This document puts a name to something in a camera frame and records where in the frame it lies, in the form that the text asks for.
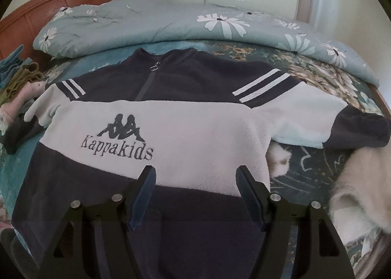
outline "zipper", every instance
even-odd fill
[[[141,101],[141,99],[143,99],[148,89],[150,88],[153,79],[155,78],[157,70],[159,69],[159,65],[160,65],[160,61],[156,62],[155,65],[149,68],[151,72],[149,73],[147,80],[144,82],[144,85],[142,86],[141,90],[138,92],[136,99],[134,101]]]

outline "orange headboard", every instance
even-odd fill
[[[24,49],[21,58],[30,57],[40,70],[47,68],[50,56],[33,49],[34,38],[52,19],[60,7],[81,4],[100,5],[111,0],[31,0],[0,21],[0,60],[6,58],[19,45]]]

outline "black silhouette logo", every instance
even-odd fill
[[[137,141],[145,142],[140,136],[140,128],[136,127],[134,116],[129,115],[125,125],[122,124],[122,118],[123,115],[121,113],[116,115],[114,123],[109,123],[107,128],[102,130],[98,136],[102,136],[104,133],[108,132],[110,139],[118,138],[118,140],[123,140],[134,134]]]

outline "brown cloth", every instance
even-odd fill
[[[11,101],[28,81],[35,82],[41,79],[42,73],[38,71],[37,63],[23,65],[11,78],[7,87],[0,91],[0,106]]]

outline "sleeve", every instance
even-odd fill
[[[57,108],[69,101],[56,84],[46,89],[24,117],[18,116],[8,127],[2,140],[7,153],[14,154],[25,141],[48,127]]]
[[[316,148],[384,147],[391,123],[301,82],[265,104],[253,106],[266,119],[273,140]]]

